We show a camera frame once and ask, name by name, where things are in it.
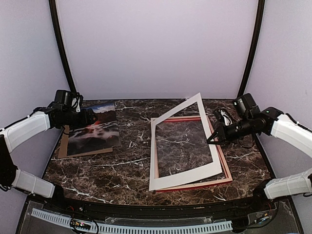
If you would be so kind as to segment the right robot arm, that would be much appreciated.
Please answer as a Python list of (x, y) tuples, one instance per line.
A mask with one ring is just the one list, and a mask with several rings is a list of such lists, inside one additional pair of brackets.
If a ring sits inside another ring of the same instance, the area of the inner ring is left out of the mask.
[(238, 114), (240, 119), (226, 125), (221, 122), (207, 143), (227, 145), (239, 139), (258, 137), (268, 156), (274, 176), (253, 190), (249, 208), (260, 211), (268, 199), (288, 195), (312, 195), (312, 131), (290, 114), (274, 107), (260, 111), (257, 107)]

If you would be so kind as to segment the brown cardboard backing board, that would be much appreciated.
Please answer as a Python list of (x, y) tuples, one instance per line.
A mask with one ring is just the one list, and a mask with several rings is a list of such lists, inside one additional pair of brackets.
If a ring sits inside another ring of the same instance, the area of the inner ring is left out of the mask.
[(59, 152), (58, 152), (58, 157), (57, 157), (58, 159), (96, 155), (96, 154), (104, 154), (104, 153), (110, 153), (113, 151), (113, 148), (107, 148), (107, 149), (96, 150), (96, 151), (80, 153), (80, 154), (75, 154), (75, 155), (69, 156), (68, 155), (69, 130), (70, 130), (70, 128), (68, 125), (65, 125), (63, 127), (63, 132), (62, 132), (62, 136), (61, 136), (60, 147), (59, 147)]

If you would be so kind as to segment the white photo mat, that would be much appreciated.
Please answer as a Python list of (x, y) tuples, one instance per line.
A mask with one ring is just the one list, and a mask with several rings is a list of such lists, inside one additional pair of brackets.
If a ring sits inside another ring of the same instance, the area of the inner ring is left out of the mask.
[(218, 155), (218, 150), (215, 145), (209, 145), (210, 153), (212, 155), (212, 162), (188, 171), (184, 171), (175, 175), (169, 175), (165, 177), (155, 177), (155, 165), (156, 165), (156, 126), (161, 122), (167, 120), (179, 111), (187, 108), (188, 106), (197, 104), (201, 123), (205, 133), (205, 137), (209, 138), (212, 132), (209, 127), (208, 119), (205, 113), (204, 105), (202, 102), (201, 94), (198, 93), (178, 106), (167, 111), (160, 117), (151, 121), (151, 156), (150, 156), (150, 182), (149, 190), (162, 190), (165, 188), (171, 188), (179, 185), (184, 185), (190, 182), (195, 182), (208, 178), (214, 175), (218, 175), (222, 172), (222, 166)]

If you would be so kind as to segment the red wooden picture frame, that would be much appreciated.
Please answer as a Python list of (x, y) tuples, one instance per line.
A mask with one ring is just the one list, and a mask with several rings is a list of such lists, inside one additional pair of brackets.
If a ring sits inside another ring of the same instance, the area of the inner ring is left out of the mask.
[[(207, 122), (209, 124), (209, 128), (210, 128), (210, 132), (211, 130), (213, 130), (213, 127), (210, 123), (210, 120), (209, 118), (206, 116), (207, 118)], [(170, 117), (170, 118), (167, 118), (166, 120), (164, 120), (163, 122), (164, 123), (182, 123), (182, 122), (194, 122), (194, 121), (201, 121), (201, 118), (200, 116), (186, 116), (186, 117)], [(155, 140), (155, 143), (154, 143), (154, 152), (155, 152), (155, 155), (154, 155), (154, 178), (153, 178), (153, 181), (158, 181), (159, 180), (159, 169), (158, 169), (158, 158), (157, 158), (157, 152), (156, 152), (156, 140)], [(161, 188), (161, 189), (153, 189), (155, 190), (156, 192), (159, 192), (159, 193), (163, 193), (163, 192), (173, 192), (173, 191), (183, 191), (183, 190), (192, 190), (192, 189), (199, 189), (199, 188), (205, 188), (205, 187), (210, 187), (210, 186), (215, 186), (215, 185), (220, 185), (220, 184), (225, 184), (225, 183), (229, 183), (229, 182), (232, 182), (233, 178), (232, 178), (232, 175), (231, 175), (231, 172), (230, 172), (230, 169), (228, 167), (228, 164), (226, 162), (226, 159), (224, 157), (224, 154), (221, 150), (221, 147), (219, 145), (209, 145), (209, 147), (213, 148), (213, 155), (215, 155), (215, 152), (214, 150), (217, 152), (218, 154), (218, 163), (220, 164), (221, 166), (221, 170), (222, 172), (224, 173), (225, 175), (225, 178), (223, 179), (216, 179), (216, 180), (212, 180), (212, 181), (207, 181), (207, 182), (196, 182), (196, 181), (199, 181), (198, 180), (194, 180), (192, 181), (192, 183), (184, 183), (184, 184), (178, 184), (178, 186), (173, 186), (173, 187), (166, 187), (166, 188)], [(207, 167), (207, 165), (212, 165), (213, 168), (210, 170), (209, 168), (210, 167)], [(206, 168), (209, 169), (209, 172), (210, 171), (214, 171), (214, 162), (211, 162), (207, 165), (204, 165), (204, 166), (201, 166), (201, 167), (198, 167), (198, 168), (195, 168), (195, 169), (191, 169), (191, 170), (188, 170), (188, 171), (193, 171), (191, 173), (186, 173), (187, 176), (188, 174), (190, 174), (190, 176), (192, 175), (192, 173), (194, 174), (199, 174), (199, 172), (197, 171), (203, 171), (204, 173), (206, 173), (206, 177), (205, 178), (208, 178), (208, 177), (212, 177), (214, 175), (218, 175), (218, 174), (214, 174), (214, 173), (210, 173), (212, 175), (208, 176), (208, 171), (205, 171)]]

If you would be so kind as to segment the landscape photo print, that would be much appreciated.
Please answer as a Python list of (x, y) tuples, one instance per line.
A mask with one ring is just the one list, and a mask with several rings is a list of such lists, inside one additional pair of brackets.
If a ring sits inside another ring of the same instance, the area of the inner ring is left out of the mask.
[(91, 108), (97, 121), (92, 125), (70, 130), (67, 155), (75, 156), (121, 146), (115, 104), (98, 102), (84, 108)]

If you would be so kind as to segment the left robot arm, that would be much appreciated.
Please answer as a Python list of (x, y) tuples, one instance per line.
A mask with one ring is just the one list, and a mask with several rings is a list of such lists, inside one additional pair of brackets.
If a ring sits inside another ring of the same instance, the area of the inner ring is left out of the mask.
[(12, 188), (30, 195), (50, 198), (50, 205), (63, 213), (69, 202), (54, 194), (57, 185), (44, 180), (39, 173), (52, 144), (47, 140), (56, 137), (57, 129), (64, 126), (85, 127), (95, 123), (92, 109), (38, 107), (32, 114), (0, 130), (0, 188)]

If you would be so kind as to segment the clear acrylic sheet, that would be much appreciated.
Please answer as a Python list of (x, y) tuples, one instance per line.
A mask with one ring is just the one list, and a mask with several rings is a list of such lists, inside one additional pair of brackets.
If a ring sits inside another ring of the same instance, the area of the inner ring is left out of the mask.
[[(158, 124), (156, 152), (159, 178), (188, 171), (213, 161), (201, 121)], [(225, 175), (221, 172), (196, 182), (223, 178)]]

